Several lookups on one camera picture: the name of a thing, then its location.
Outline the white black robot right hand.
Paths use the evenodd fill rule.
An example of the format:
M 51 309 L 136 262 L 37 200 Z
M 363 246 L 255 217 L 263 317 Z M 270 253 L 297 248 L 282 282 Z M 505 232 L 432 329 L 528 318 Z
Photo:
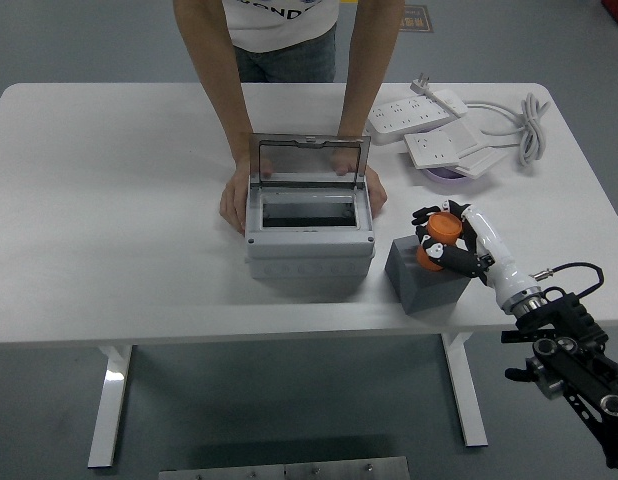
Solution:
M 446 200 L 412 213 L 419 241 L 416 258 L 431 271 L 450 270 L 478 278 L 495 292 L 498 307 L 512 315 L 540 294 L 538 282 L 524 274 L 502 238 L 476 206 Z

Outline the person's left hand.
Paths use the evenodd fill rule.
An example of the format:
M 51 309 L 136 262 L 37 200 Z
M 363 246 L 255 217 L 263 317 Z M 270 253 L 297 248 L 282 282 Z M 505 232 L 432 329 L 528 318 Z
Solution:
M 338 148 L 332 155 L 331 163 L 339 176 L 356 173 L 358 171 L 358 153 L 350 148 Z M 381 213 L 388 196 L 378 173 L 369 165 L 365 166 L 365 178 L 371 214 L 373 218 L 376 218 Z

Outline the person's right hand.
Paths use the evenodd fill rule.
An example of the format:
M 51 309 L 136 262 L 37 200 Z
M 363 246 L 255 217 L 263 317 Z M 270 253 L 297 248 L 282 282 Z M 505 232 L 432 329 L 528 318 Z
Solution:
M 235 231 L 244 235 L 251 175 L 250 155 L 247 151 L 241 152 L 234 161 L 235 170 L 220 197 L 219 214 Z

